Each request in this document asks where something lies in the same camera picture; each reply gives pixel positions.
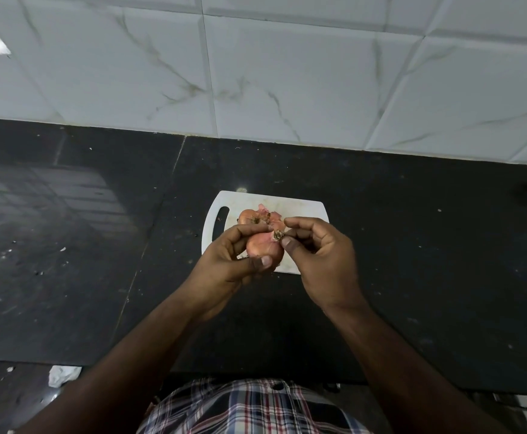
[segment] white debris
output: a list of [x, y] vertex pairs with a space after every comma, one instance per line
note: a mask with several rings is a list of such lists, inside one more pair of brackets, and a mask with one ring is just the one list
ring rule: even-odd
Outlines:
[[79, 377], [82, 367], [52, 366], [48, 374], [48, 386], [58, 388], [67, 381], [74, 381]]

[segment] person's right hand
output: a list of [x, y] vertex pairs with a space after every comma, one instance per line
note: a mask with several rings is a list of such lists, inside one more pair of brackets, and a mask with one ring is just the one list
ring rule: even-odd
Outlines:
[[330, 316], [368, 304], [358, 284], [352, 241], [318, 218], [286, 218], [291, 228], [281, 240], [302, 273], [308, 295]]

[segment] checkered shirt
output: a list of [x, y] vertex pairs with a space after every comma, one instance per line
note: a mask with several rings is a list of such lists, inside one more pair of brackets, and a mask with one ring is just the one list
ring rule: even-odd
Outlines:
[[307, 388], [276, 379], [198, 379], [158, 404], [137, 434], [370, 432]]

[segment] hand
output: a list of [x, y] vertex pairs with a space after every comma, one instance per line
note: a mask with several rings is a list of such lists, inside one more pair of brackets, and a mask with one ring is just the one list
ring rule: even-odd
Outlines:
[[195, 319], [206, 321], [216, 316], [254, 274], [273, 270], [270, 256], [237, 259], [245, 251], [247, 239], [269, 230], [267, 224], [236, 225], [211, 242], [187, 280], [174, 293], [191, 307]]
[[327, 316], [364, 308], [352, 241], [317, 218], [286, 218], [292, 229], [281, 240], [302, 273], [308, 295]]

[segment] wall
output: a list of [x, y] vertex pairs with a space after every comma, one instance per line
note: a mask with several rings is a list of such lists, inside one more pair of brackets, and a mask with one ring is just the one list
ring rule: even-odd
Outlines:
[[0, 37], [4, 118], [527, 162], [527, 0], [0, 0]]

